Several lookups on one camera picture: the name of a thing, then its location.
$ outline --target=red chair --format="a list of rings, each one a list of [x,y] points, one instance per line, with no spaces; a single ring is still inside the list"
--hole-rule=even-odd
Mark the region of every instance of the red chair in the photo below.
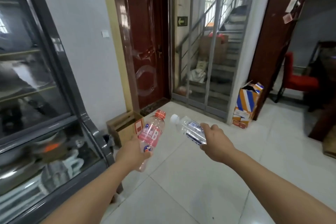
[[[313,92],[319,89],[319,81],[315,77],[293,74],[293,53],[285,54],[285,65],[283,68],[283,80],[275,103],[278,103],[285,89]]]

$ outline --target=forearm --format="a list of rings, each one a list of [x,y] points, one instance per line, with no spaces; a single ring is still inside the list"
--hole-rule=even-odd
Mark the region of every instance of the forearm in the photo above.
[[[43,224],[99,223],[117,187],[129,172],[123,163],[113,164],[57,208]]]
[[[245,181],[271,218],[282,223],[334,223],[336,213],[243,152],[224,160]]]

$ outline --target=pink bottle label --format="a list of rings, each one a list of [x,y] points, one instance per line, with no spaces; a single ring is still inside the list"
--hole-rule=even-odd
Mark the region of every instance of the pink bottle label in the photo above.
[[[150,146],[156,147],[162,131],[153,124],[146,124],[138,138]]]

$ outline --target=clear water bottle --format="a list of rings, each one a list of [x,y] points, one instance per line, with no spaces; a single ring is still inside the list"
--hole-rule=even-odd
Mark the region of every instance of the clear water bottle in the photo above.
[[[180,118],[178,115],[173,114],[170,118],[170,123],[175,124],[177,131],[184,134],[194,143],[198,145],[207,143],[201,125],[188,116]]]
[[[138,138],[141,141],[141,151],[153,151],[158,144],[159,138],[162,135],[163,129],[165,128],[166,113],[162,110],[157,110],[155,115],[150,116],[146,120],[145,127],[142,129]],[[146,159],[141,167],[138,169],[139,172],[143,172],[146,169],[148,159]]]

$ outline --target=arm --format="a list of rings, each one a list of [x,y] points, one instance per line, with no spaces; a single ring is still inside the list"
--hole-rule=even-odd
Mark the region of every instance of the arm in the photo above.
[[[201,149],[231,167],[247,184],[276,224],[335,223],[336,213],[308,193],[237,150],[217,125],[201,124],[207,140]]]
[[[65,201],[42,224],[100,223],[121,181],[150,156],[151,152],[141,153],[140,141],[134,136],[119,150],[112,166]]]

